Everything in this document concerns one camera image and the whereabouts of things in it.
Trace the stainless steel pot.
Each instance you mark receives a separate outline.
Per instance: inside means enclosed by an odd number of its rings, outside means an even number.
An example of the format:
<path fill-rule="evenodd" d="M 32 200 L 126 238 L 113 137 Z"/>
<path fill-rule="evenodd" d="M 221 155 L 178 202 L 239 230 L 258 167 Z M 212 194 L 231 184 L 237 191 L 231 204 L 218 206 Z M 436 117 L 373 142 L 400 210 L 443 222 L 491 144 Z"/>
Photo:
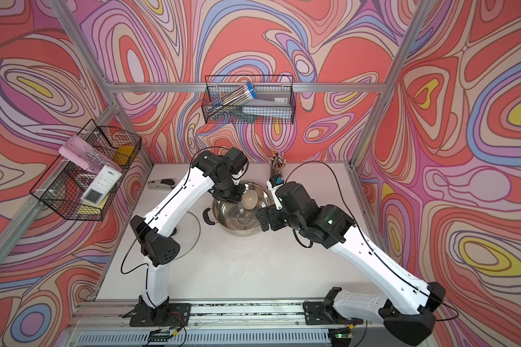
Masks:
<path fill-rule="evenodd" d="M 254 182 L 245 182 L 245 197 L 257 195 L 256 204 L 248 209 L 240 202 L 213 200 L 212 206 L 203 211 L 203 220 L 210 226 L 220 226 L 228 234 L 236 237 L 250 237 L 261 232 L 261 224 L 256 215 L 262 208 L 273 204 L 266 188 Z"/>

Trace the glass pot lid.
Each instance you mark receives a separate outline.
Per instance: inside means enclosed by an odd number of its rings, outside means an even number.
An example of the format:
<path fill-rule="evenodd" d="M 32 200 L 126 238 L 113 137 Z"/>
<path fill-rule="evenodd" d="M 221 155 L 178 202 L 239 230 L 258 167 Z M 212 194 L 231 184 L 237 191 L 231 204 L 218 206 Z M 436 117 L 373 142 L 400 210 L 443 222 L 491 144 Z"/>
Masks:
<path fill-rule="evenodd" d="M 180 251 L 175 257 L 175 260 L 179 260 L 188 255 L 198 244 L 200 237 L 201 222 L 199 218 L 191 212 L 186 212 L 176 225 L 175 233 L 172 235 L 173 240 L 180 245 Z"/>

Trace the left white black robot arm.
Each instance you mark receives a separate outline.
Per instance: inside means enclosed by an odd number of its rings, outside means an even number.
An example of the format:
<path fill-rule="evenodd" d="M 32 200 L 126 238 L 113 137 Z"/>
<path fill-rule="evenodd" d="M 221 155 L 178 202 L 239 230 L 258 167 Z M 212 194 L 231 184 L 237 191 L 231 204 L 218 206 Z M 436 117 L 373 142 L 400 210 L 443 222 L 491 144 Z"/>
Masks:
<path fill-rule="evenodd" d="M 218 201 L 240 202 L 245 192 L 240 178 L 247 168 L 248 159 L 241 150 L 233 147 L 217 155 L 208 147 L 194 156 L 182 181 L 153 210 L 132 217 L 130 226 L 147 264 L 141 298 L 148 307 L 155 309 L 169 299 L 169 263 L 181 249 L 172 237 L 177 224 L 207 192 Z"/>

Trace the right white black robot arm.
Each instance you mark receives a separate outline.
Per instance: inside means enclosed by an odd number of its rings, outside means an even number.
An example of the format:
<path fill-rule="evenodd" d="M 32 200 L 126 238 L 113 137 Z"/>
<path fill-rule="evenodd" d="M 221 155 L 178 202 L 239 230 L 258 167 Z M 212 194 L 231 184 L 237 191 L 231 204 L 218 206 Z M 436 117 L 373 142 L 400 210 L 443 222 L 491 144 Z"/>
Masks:
<path fill-rule="evenodd" d="M 374 294 L 332 288 L 321 302 L 324 320 L 376 322 L 409 346 L 420 345 L 432 334 L 434 312 L 446 293 L 441 284 L 427 283 L 399 266 L 353 217 L 336 205 L 317 205 L 301 184 L 284 182 L 281 176 L 266 184 L 274 203 L 257 214 L 263 231 L 289 227 L 310 245 L 320 244 L 348 260 L 378 288 Z"/>

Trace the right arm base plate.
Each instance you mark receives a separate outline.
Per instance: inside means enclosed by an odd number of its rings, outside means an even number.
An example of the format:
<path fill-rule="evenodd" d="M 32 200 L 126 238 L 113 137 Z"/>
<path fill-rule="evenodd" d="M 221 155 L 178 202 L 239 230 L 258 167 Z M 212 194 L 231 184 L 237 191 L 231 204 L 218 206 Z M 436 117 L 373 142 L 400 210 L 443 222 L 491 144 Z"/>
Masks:
<path fill-rule="evenodd" d="M 343 318 L 330 304 L 311 302 L 302 303 L 306 325 L 344 325 L 353 327 L 362 325 L 364 320 L 359 318 Z"/>

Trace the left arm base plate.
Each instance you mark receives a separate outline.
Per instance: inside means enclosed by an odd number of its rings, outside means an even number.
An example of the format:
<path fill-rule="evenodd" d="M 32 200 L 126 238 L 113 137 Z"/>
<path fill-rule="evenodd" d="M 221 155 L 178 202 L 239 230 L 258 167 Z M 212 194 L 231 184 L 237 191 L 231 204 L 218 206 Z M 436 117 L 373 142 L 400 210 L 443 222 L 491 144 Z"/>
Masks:
<path fill-rule="evenodd" d="M 174 327 L 188 325 L 192 305 L 188 303 L 162 304 L 157 308 L 139 302 L 135 307 L 123 315 L 130 319 L 131 327 Z"/>

